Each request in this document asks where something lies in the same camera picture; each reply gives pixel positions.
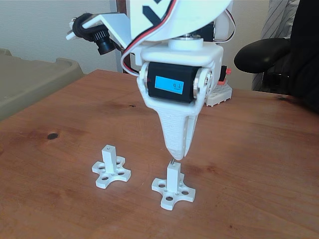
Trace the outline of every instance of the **beige tray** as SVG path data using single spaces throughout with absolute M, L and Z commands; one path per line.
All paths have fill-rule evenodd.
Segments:
M 28 61 L 0 49 L 0 120 L 84 76 L 76 61 Z

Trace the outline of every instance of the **metal shaft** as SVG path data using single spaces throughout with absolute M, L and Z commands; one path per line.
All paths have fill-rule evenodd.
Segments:
M 170 161 L 170 163 L 173 165 L 174 162 L 175 162 L 175 158 L 172 158 L 171 161 Z

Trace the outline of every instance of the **blue label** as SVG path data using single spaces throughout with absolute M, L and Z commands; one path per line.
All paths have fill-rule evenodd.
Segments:
M 173 79 L 162 77 L 162 76 L 156 76 L 155 88 L 182 95 L 183 89 L 184 89 L 184 82 L 173 80 Z

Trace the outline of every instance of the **red component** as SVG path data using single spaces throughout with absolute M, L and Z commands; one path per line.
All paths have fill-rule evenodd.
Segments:
M 224 81 L 218 81 L 217 85 L 218 86 L 224 86 L 226 83 L 226 78 L 224 79 Z
M 231 68 L 227 68 L 226 75 L 230 75 L 230 74 L 231 74 Z

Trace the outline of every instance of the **black chair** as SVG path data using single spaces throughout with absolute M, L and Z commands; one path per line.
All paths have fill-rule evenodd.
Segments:
M 247 73 L 262 73 L 257 91 L 288 94 L 290 39 L 271 38 L 243 47 L 234 59 L 235 66 Z

